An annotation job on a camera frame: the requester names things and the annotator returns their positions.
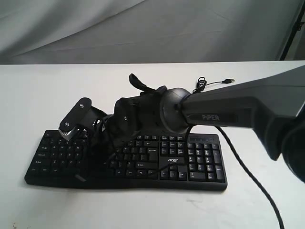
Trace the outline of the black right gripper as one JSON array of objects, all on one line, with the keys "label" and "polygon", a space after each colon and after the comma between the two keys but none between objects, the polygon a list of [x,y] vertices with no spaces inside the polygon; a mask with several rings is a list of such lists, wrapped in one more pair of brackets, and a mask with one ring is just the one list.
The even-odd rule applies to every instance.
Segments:
[{"label": "black right gripper", "polygon": [[[122,97],[116,101],[112,114],[94,107],[90,98],[77,102],[77,128],[87,130],[91,137],[91,153],[103,159],[118,155],[119,148],[144,132],[159,129],[160,97]],[[74,177],[88,180],[88,168],[77,167]]]}]

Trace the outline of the grey piper right robot arm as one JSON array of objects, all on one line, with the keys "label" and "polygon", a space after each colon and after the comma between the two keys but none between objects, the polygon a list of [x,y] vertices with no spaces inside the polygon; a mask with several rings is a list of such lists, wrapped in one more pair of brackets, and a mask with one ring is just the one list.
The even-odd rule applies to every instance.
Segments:
[{"label": "grey piper right robot arm", "polygon": [[135,75],[139,96],[119,99],[113,114],[90,100],[74,108],[74,124],[118,145],[143,132],[185,134],[195,125],[252,129],[272,160],[284,158],[291,172],[305,178],[305,68],[206,92],[152,89]]}]

